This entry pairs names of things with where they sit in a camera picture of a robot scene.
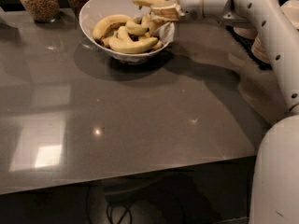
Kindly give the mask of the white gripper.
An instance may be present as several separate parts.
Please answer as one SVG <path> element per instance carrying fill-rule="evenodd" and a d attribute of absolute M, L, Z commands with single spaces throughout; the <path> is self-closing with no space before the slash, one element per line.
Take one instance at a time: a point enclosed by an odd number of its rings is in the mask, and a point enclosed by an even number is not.
<path fill-rule="evenodd" d="M 151 11 L 166 21 L 179 21 L 184 18 L 203 18 L 204 0 L 166 0 L 159 5 L 152 5 Z"/>

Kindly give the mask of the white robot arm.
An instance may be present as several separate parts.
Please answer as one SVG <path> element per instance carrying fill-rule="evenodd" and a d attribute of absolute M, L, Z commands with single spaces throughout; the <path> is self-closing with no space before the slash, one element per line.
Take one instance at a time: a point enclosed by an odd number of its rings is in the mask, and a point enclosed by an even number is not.
<path fill-rule="evenodd" d="M 289 116 L 270 128 L 258 148 L 249 224 L 299 224 L 299 32 L 278 0 L 174 0 L 155 14 L 178 21 L 213 18 L 258 32 Z"/>

